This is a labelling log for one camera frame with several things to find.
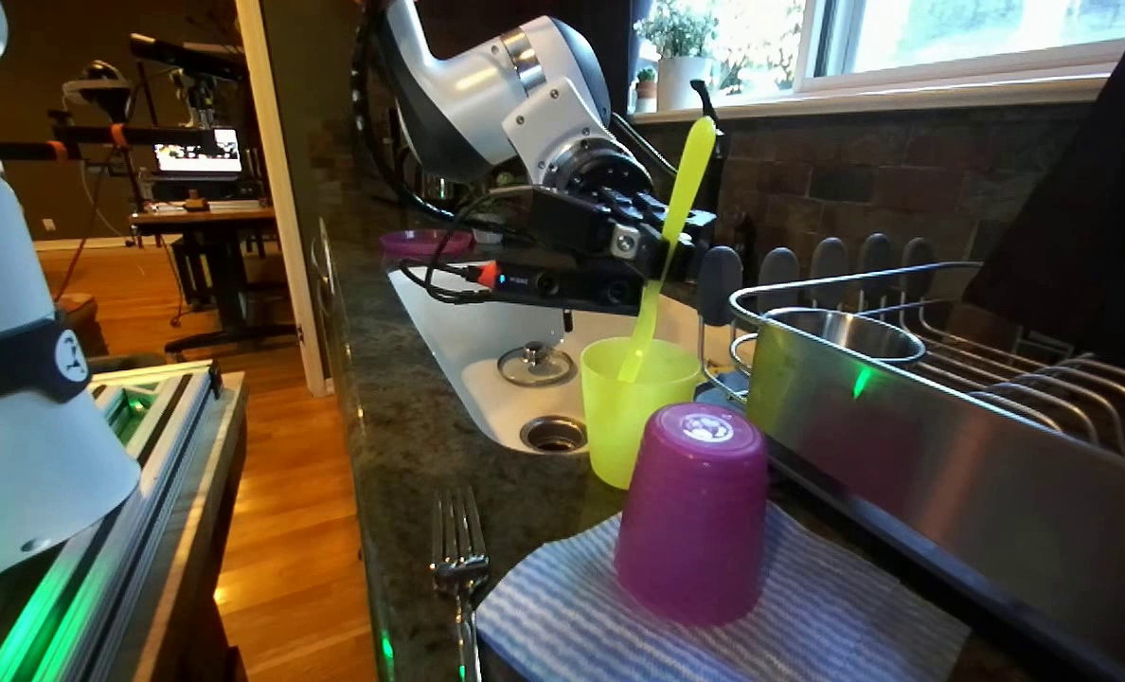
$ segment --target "fork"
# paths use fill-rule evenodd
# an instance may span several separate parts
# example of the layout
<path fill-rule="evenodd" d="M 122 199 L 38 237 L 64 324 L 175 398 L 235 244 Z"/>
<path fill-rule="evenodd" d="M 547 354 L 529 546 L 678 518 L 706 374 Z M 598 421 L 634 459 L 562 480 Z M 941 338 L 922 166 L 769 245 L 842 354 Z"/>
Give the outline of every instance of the fork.
<path fill-rule="evenodd" d="M 475 629 L 475 590 L 487 579 L 487 552 L 482 512 L 471 487 L 434 494 L 430 512 L 430 576 L 434 590 L 449 600 L 449 629 L 458 650 L 458 677 L 482 677 L 482 643 Z"/>

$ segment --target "granite countertop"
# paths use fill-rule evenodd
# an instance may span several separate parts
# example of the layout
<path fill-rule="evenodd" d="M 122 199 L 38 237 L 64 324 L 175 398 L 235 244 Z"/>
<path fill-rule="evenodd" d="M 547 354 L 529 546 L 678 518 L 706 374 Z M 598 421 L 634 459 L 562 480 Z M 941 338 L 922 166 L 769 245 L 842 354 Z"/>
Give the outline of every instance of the granite countertop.
<path fill-rule="evenodd" d="M 601 487 L 586 459 L 516 454 L 471 425 L 388 286 L 372 215 L 335 214 L 326 244 L 335 315 L 321 335 L 341 364 L 335 387 L 347 413 L 374 660 L 383 677 L 449 677 L 449 605 L 424 570 L 430 494 L 448 480 L 475 487 L 491 550 L 487 583 L 542 543 L 601 522 L 625 494 Z M 776 502 L 814 518 L 804 502 L 787 502 L 787 490 L 776 490 Z M 487 657 L 487 677 L 510 671 Z M 1021 676 L 984 638 L 968 638 L 954 677 Z"/>

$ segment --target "kitchen sink basin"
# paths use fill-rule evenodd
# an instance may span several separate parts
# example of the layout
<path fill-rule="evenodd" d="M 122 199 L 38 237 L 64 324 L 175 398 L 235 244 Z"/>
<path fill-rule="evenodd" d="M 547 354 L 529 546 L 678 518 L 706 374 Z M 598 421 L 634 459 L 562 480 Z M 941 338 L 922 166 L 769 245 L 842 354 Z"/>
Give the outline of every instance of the kitchen sink basin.
<path fill-rule="evenodd" d="M 471 421 L 487 439 L 524 454 L 586 454 L 579 356 L 598 338 L 634 335 L 635 320 L 524 303 L 439 303 L 405 274 L 390 274 L 390 286 Z M 434 286 L 466 287 L 448 274 L 434 274 Z M 658 303 L 658 338 L 696 354 L 696 335 L 693 309 L 678 300 Z M 727 348 L 722 329 L 713 329 L 713 338 L 708 348 Z M 528 345 L 569 354 L 572 374 L 542 387 L 510 383 L 501 364 Z"/>

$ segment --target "yellow cup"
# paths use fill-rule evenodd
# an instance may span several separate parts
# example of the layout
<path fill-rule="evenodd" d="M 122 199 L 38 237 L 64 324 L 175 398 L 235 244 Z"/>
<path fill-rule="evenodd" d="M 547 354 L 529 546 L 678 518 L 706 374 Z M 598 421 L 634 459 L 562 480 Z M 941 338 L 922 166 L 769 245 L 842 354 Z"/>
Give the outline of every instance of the yellow cup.
<path fill-rule="evenodd" d="M 658 338 L 645 345 L 601 338 L 583 348 L 579 373 L 590 471 L 606 487 L 627 490 L 649 418 L 696 396 L 699 362 Z"/>

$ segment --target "plastic cup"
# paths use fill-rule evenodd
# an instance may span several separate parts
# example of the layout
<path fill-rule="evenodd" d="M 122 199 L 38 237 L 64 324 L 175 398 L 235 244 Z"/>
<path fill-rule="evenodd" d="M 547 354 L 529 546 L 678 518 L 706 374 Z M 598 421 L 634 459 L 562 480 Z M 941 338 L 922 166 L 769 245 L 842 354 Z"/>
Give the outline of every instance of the plastic cup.
<path fill-rule="evenodd" d="M 653 615 L 718 624 L 750 615 L 765 561 L 765 439 L 727 406 L 649 421 L 614 546 L 619 583 Z"/>
<path fill-rule="evenodd" d="M 641 431 L 662 406 L 688 401 L 699 387 L 699 362 L 669 343 L 598 338 L 579 356 L 590 471 L 627 490 Z"/>

